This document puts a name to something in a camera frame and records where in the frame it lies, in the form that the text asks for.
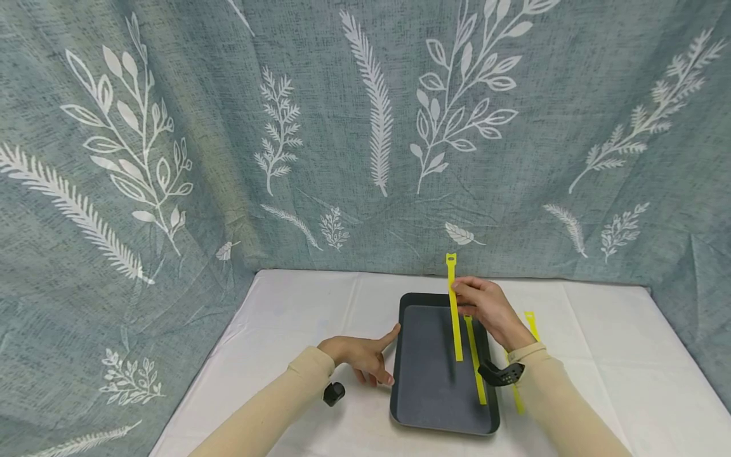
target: hand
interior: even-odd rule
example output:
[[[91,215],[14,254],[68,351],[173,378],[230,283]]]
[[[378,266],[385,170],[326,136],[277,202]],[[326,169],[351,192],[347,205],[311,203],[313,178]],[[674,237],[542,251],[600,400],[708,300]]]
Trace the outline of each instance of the hand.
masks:
[[[393,376],[386,371],[383,363],[383,350],[393,343],[399,331],[401,324],[396,324],[381,339],[334,336],[324,340],[317,348],[332,357],[335,366],[341,363],[350,365],[361,384],[366,383],[368,375],[368,381],[373,387],[378,384],[393,385]]]
[[[475,316],[506,351],[511,352],[536,342],[510,306],[500,286],[494,282],[465,276],[455,279],[452,288],[457,293],[460,314]]]

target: beige sleeve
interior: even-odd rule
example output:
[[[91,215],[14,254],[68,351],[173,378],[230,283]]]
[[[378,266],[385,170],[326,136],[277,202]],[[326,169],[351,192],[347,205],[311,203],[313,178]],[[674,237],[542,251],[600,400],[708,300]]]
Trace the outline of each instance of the beige sleeve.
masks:
[[[335,362],[308,347],[287,370],[226,419],[190,457],[264,457],[314,399],[321,399]]]
[[[525,365],[518,392],[560,457],[631,456],[542,343],[511,352],[509,360]]]

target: right hand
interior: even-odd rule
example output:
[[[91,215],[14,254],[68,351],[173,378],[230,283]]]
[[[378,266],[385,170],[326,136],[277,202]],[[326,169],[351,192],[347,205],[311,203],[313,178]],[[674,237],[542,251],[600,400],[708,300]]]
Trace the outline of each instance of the right hand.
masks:
[[[460,314],[476,317],[506,351],[536,342],[494,282],[465,276],[455,279],[452,288],[457,293]]]

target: leaf pattern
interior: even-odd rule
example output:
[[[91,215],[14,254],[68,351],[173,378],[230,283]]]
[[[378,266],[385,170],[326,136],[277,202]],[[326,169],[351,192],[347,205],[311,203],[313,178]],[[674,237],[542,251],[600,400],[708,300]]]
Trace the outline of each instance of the leaf pattern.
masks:
[[[368,38],[360,30],[360,24],[347,11],[340,11],[345,37],[350,41],[350,48],[363,76],[363,82],[371,99],[371,177],[381,189],[384,197],[388,182],[388,155],[391,150],[391,101],[388,89],[381,72],[381,64],[373,56],[373,47]],[[438,90],[441,80],[434,73],[428,83]]]
[[[479,244],[480,246],[484,246],[484,243],[480,243],[479,241],[474,239],[474,234],[472,232],[468,232],[467,230],[463,228],[459,228],[454,224],[450,224],[449,222],[444,223],[444,228],[447,230],[447,234],[450,236],[451,239],[453,239],[457,244],[463,245],[463,244],[470,244],[471,242],[475,242],[476,244]]]
[[[102,363],[109,367],[104,379],[108,384],[99,388],[99,392],[111,393],[107,399],[107,404],[115,401],[118,405],[147,404],[148,401],[156,397],[164,397],[160,390],[162,383],[157,382],[157,370],[155,370],[155,362],[145,357],[142,366],[138,366],[137,361],[130,363],[119,357],[118,352],[106,350],[106,355],[102,359]]]
[[[486,0],[482,10],[484,16],[482,40],[477,41],[480,43],[480,49],[477,50],[471,42],[477,24],[477,14],[468,17],[469,0],[465,0],[457,22],[455,44],[449,58],[439,40],[433,38],[426,40],[426,47],[432,60],[440,67],[444,67],[447,74],[443,78],[436,72],[427,72],[419,78],[421,86],[435,93],[435,96],[430,99],[426,92],[417,89],[417,99],[423,106],[417,113],[417,131],[424,141],[424,146],[415,143],[409,146],[421,164],[417,194],[421,193],[424,177],[431,173],[441,173],[449,166],[449,162],[443,160],[444,152],[436,152],[441,157],[440,160],[431,159],[432,151],[438,146],[446,143],[460,152],[476,151],[477,148],[471,141],[457,136],[472,128],[487,140],[502,138],[502,133],[494,126],[507,124],[518,114],[517,111],[497,110],[485,117],[490,102],[489,98],[485,98],[474,107],[469,119],[463,123],[466,107],[459,106],[458,102],[470,88],[479,83],[484,83],[495,92],[514,89],[517,83],[510,76],[503,74],[515,67],[522,56],[504,58],[496,65],[498,55],[491,51],[504,38],[517,38],[531,29],[533,23],[529,20],[521,21],[521,18],[526,15],[542,14],[556,6],[558,2],[559,0],[525,0],[523,9],[505,24],[502,21],[509,12],[510,0],[501,0],[499,3],[496,0]]]
[[[92,433],[82,437],[71,439],[58,446],[50,447],[35,454],[27,454],[23,457],[67,457],[85,452],[93,447],[104,444],[113,439],[125,437],[132,429],[142,423],[141,420],[130,426],[115,428],[110,431]]]
[[[264,111],[277,123],[277,126],[268,123],[265,129],[277,146],[275,149],[275,146],[267,138],[262,138],[264,152],[254,153],[254,160],[256,160],[259,168],[266,173],[267,192],[269,192],[269,195],[274,196],[271,188],[272,177],[279,178],[292,171],[289,165],[274,166],[279,162],[297,161],[297,157],[294,154],[285,152],[284,147],[302,146],[302,140],[293,136],[300,130],[300,125],[294,124],[295,119],[300,115],[300,108],[289,100],[289,96],[294,90],[292,80],[285,75],[279,78],[279,82],[277,82],[274,74],[267,67],[262,68],[262,75],[264,83],[262,83],[260,89],[266,100]]]
[[[231,260],[231,248],[239,244],[240,241],[236,241],[235,243],[231,243],[231,241],[226,242],[216,253],[216,259],[218,260]]]
[[[330,213],[320,216],[320,232],[325,236],[328,246],[332,246],[340,252],[345,240],[350,234],[345,231],[340,223],[340,208],[330,208]]]
[[[182,212],[181,217],[176,219],[178,223],[171,225],[167,221],[172,218],[164,214],[166,211],[164,204],[171,197],[185,196],[193,190],[193,183],[184,182],[178,185],[183,172],[190,171],[193,164],[188,159],[186,140],[181,138],[180,142],[176,140],[173,144],[175,167],[171,169],[167,159],[161,157],[157,162],[154,170],[155,178],[153,178],[154,162],[151,163],[151,153],[157,149],[154,148],[155,142],[161,133],[173,133],[175,122],[167,113],[164,99],[160,99],[159,103],[151,103],[151,91],[155,85],[155,78],[148,68],[147,46],[140,40],[140,25],[137,22],[136,14],[132,13],[131,19],[126,19],[126,22],[132,42],[142,59],[141,71],[130,53],[124,51],[120,61],[114,51],[102,45],[102,55],[107,68],[112,76],[118,78],[118,84],[135,101],[134,106],[119,99],[116,102],[117,112],[124,120],[126,127],[120,128],[110,118],[114,89],[109,77],[102,75],[99,82],[95,82],[94,76],[86,64],[68,49],[66,49],[67,62],[81,85],[91,95],[102,117],[100,118],[79,105],[62,105],[61,109],[82,124],[104,129],[109,134],[110,137],[94,135],[83,143],[83,147],[97,154],[109,154],[109,159],[99,156],[90,156],[90,158],[95,164],[110,172],[110,180],[122,195],[151,207],[150,214],[155,215],[153,219],[135,218],[155,224],[167,236],[175,252],[181,255],[175,244],[175,234],[185,224],[185,211]],[[131,130],[134,135],[132,137],[122,135],[125,129],[126,131]],[[131,146],[137,144],[140,145],[139,149]],[[113,158],[111,154],[114,153],[125,154],[125,157]],[[139,211],[135,211],[132,215],[135,216],[139,213]]]
[[[43,165],[35,156],[29,159],[24,151],[20,151],[20,146],[12,150],[3,144],[0,147],[0,173],[21,180],[23,185],[43,195],[54,197],[54,206],[81,229],[85,239],[104,252],[103,255],[117,271],[127,278],[139,278],[147,284],[155,284],[153,279],[145,275],[139,257],[119,241],[89,198],[77,192],[76,186],[72,186],[54,168]]]
[[[569,186],[570,194],[587,173],[624,166],[626,160],[612,157],[608,159],[607,156],[610,154],[641,154],[647,149],[645,144],[647,137],[670,130],[671,123],[667,118],[686,105],[686,99],[690,94],[700,90],[705,82],[701,70],[720,57],[721,50],[726,46],[726,42],[722,39],[709,45],[708,40],[712,33],[713,29],[704,30],[693,39],[687,53],[673,57],[673,61],[667,67],[666,76],[675,78],[675,81],[668,82],[661,79],[655,82],[651,97],[656,107],[652,113],[648,113],[644,105],[636,106],[629,117],[630,128],[626,136],[624,126],[618,125],[609,140],[591,147],[586,157],[584,171]],[[640,136],[645,139],[636,141]]]
[[[293,223],[296,226],[296,228],[302,230],[302,233],[305,234],[305,238],[307,238],[307,242],[310,243],[312,245],[312,247],[317,248],[320,251],[322,251],[322,248],[317,244],[315,237],[312,235],[312,232],[310,231],[310,229],[307,228],[307,225],[302,221],[302,219],[300,219],[296,216],[293,216],[292,214],[289,214],[286,211],[274,208],[269,205],[261,204],[261,207],[264,208],[264,211],[267,211],[268,213],[271,213],[280,219]]]
[[[634,211],[625,211],[620,217],[615,214],[611,224],[606,224],[602,230],[602,249],[604,263],[609,262],[609,256],[617,253],[617,246],[626,246],[628,241],[634,241],[640,235],[637,229],[637,218],[647,211],[650,202],[636,205]]]
[[[588,257],[588,255],[586,255],[586,248],[584,247],[584,235],[578,219],[576,219],[567,209],[561,208],[560,206],[543,205],[543,208],[566,225],[566,230],[569,232],[569,237],[574,244],[576,252],[584,257]]]

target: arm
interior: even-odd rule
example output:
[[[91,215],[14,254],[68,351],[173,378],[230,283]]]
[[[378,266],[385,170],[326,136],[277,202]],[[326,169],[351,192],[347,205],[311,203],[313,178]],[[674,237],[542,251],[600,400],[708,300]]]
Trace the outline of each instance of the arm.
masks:
[[[330,375],[348,363],[361,382],[393,385],[383,350],[401,327],[378,340],[336,336],[308,347],[287,370],[226,419],[190,457],[263,457],[314,399],[321,399]]]
[[[454,289],[460,313],[475,316],[526,370],[517,383],[528,413],[561,457],[626,457],[631,454],[571,383],[560,361],[531,335],[500,286],[468,276]]]

